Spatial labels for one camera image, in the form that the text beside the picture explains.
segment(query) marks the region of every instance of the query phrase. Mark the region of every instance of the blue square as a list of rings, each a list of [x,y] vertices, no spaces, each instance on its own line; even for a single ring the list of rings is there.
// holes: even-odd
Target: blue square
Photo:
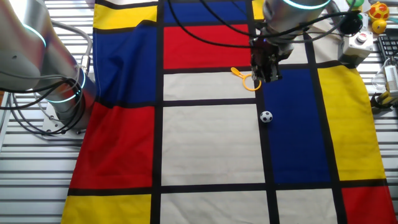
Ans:
[[[283,70],[262,87],[274,180],[277,184],[330,182],[310,70]]]
[[[97,95],[108,105],[154,103],[156,93],[156,27],[94,33]]]
[[[210,8],[225,21],[247,21],[246,3],[236,1],[236,6],[232,2],[207,2]],[[181,22],[218,22],[218,20],[207,11],[200,2],[172,3],[177,19]],[[164,22],[175,23],[169,4],[164,5]]]

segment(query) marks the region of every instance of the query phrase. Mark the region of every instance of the red square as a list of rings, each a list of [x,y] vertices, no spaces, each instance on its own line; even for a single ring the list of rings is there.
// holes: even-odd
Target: red square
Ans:
[[[153,107],[107,108],[95,103],[70,188],[152,186]]]
[[[248,31],[247,25],[234,25]],[[212,42],[249,46],[249,37],[226,26],[186,27],[193,34]],[[164,29],[164,68],[216,68],[250,66],[250,49],[220,47],[189,36],[179,27]]]
[[[388,187],[353,187],[342,191],[348,224],[397,223]]]

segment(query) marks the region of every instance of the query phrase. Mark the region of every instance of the robotic arm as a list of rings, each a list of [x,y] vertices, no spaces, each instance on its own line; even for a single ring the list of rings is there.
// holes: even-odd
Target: robotic arm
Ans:
[[[310,22],[319,17],[331,0],[265,0],[261,35],[278,34]],[[303,30],[297,30],[286,35],[271,38],[255,38],[251,45],[253,50],[251,66],[252,77],[264,82],[273,82],[282,78],[278,63],[287,59],[293,51],[290,40],[301,35]]]
[[[81,92],[63,84],[46,97],[64,124],[77,114],[84,113],[74,129],[85,129],[95,100],[95,84],[72,57],[56,35],[49,11],[43,0],[0,0],[0,88],[21,91],[39,89],[57,83],[60,79],[46,76],[61,75],[72,78]],[[88,56],[83,57],[88,63]],[[83,94],[85,108],[79,104]]]

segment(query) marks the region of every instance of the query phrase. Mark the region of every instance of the yellow square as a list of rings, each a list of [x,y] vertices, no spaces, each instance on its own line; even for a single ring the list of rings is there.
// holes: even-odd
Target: yellow square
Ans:
[[[262,3],[264,0],[253,0],[253,16],[255,20],[264,19],[264,15],[262,14]]]
[[[156,22],[157,6],[111,9],[100,4],[94,6],[93,27],[98,29],[122,29],[136,27],[142,21]]]
[[[68,196],[62,224],[149,224],[150,195]]]
[[[340,180],[385,179],[371,105],[356,70],[318,69]]]

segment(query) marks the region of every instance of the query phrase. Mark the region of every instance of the yellow ball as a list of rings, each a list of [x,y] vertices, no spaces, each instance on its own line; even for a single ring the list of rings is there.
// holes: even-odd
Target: yellow ball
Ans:
[[[377,34],[382,34],[386,30],[386,27],[387,22],[381,19],[372,23],[372,29]]]

